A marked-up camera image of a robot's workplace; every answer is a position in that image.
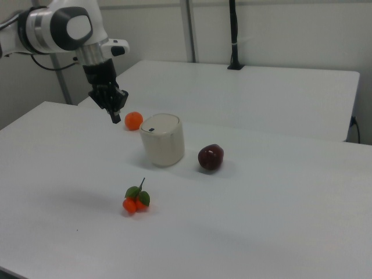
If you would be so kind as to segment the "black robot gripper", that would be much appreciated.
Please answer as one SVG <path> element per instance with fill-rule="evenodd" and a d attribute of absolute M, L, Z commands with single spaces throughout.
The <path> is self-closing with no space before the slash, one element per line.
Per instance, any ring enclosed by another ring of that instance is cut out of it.
<path fill-rule="evenodd" d="M 121 90 L 116 81 L 116 70 L 112 59 L 97 65 L 84 65 L 85 76 L 92 85 L 89 92 L 91 99 L 105 109 L 111 117 L 112 123 L 121 121 L 120 110 L 124 108 L 128 92 Z"/>

